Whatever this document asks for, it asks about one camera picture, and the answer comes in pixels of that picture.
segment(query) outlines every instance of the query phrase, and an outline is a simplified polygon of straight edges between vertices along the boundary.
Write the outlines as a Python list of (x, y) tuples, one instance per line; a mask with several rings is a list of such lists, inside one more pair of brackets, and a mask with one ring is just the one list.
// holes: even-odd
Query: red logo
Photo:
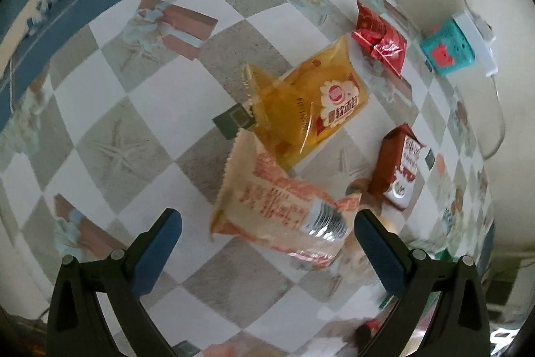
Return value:
[(343, 100), (343, 90), (339, 85), (331, 85), (329, 88), (329, 98), (333, 103), (340, 103)]

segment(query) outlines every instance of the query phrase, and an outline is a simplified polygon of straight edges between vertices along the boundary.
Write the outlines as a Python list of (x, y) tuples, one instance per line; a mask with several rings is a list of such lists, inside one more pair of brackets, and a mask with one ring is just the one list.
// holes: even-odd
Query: blue gripper pad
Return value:
[(181, 234), (182, 217), (173, 211), (136, 263), (130, 289), (137, 299), (152, 291)]
[(355, 216), (355, 236), (386, 292), (401, 297), (406, 289), (405, 268), (387, 241), (362, 212)]

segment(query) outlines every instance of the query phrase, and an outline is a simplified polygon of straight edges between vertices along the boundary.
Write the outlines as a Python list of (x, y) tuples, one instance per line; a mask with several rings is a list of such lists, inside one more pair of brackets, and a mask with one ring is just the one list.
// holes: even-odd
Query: yellow bread package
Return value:
[(360, 111), (368, 93), (349, 60), (347, 37), (278, 80), (246, 65), (254, 132), (283, 168), (291, 168)]
[(359, 204), (360, 193), (335, 201), (290, 179), (256, 135), (242, 129), (225, 166), (210, 233), (240, 236), (323, 267), (352, 232)]

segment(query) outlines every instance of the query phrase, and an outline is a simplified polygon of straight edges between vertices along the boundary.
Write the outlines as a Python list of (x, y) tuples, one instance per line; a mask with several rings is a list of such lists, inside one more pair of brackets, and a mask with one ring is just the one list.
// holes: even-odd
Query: red wrapper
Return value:
[(360, 1), (358, 5), (358, 20), (351, 37), (362, 49), (374, 59), (401, 77), (401, 68), (405, 61), (407, 40), (382, 17), (366, 8)]
[(386, 199), (401, 211), (405, 210), (413, 196), (422, 147), (408, 124), (390, 131), (381, 143), (368, 193), (377, 199)]

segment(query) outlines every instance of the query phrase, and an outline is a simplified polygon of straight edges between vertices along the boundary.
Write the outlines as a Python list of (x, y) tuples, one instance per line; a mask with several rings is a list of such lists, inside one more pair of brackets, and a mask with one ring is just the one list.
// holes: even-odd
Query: silver screw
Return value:
[(111, 252), (111, 258), (114, 261), (118, 261), (119, 259), (122, 259), (123, 257), (125, 257), (125, 250), (121, 248), (118, 248), (117, 250), (113, 250)]
[(419, 248), (413, 251), (413, 256), (415, 259), (418, 259), (419, 261), (422, 261), (427, 257), (425, 251), (420, 250)]
[(63, 256), (62, 263), (63, 265), (69, 265), (73, 260), (74, 260), (74, 257), (72, 256), (72, 254), (67, 254)]
[(470, 256), (463, 256), (463, 263), (466, 266), (472, 266), (473, 265), (473, 259)]

